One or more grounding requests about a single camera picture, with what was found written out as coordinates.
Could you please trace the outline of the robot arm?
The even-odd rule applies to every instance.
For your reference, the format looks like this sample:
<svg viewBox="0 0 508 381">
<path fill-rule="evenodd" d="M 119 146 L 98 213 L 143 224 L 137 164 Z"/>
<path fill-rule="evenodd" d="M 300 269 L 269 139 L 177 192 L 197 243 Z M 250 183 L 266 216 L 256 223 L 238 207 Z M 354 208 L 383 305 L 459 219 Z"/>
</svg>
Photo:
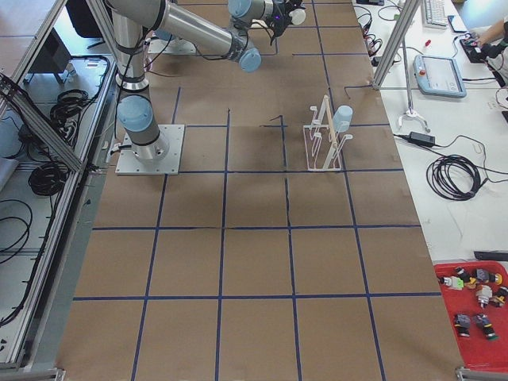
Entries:
<svg viewBox="0 0 508 381">
<path fill-rule="evenodd" d="M 300 25 L 306 12 L 300 1 L 230 1 L 230 22 L 221 28 L 173 1 L 109 1 L 118 53 L 117 117 L 141 162 L 162 160 L 171 147 L 157 125 L 145 76 L 150 67 L 145 39 L 155 33 L 174 55 L 196 53 L 207 60 L 231 60 L 245 72 L 255 71 L 261 56 L 250 41 L 254 24 L 267 29 L 272 40 L 290 25 Z"/>
</svg>

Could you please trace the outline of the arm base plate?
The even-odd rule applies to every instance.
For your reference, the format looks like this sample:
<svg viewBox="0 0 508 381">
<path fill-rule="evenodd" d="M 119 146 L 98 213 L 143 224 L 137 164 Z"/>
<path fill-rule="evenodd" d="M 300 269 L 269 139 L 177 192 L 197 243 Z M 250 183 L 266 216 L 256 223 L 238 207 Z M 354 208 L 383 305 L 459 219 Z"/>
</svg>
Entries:
<svg viewBox="0 0 508 381">
<path fill-rule="evenodd" d="M 178 175 L 185 125 L 159 125 L 159 128 L 159 138 L 146 146 L 133 144 L 125 135 L 123 144 L 130 148 L 120 152 L 118 175 Z"/>
<path fill-rule="evenodd" d="M 172 38 L 171 40 L 151 39 L 148 53 L 156 55 L 159 53 L 173 56 L 195 56 L 195 46 L 186 40 Z"/>
</svg>

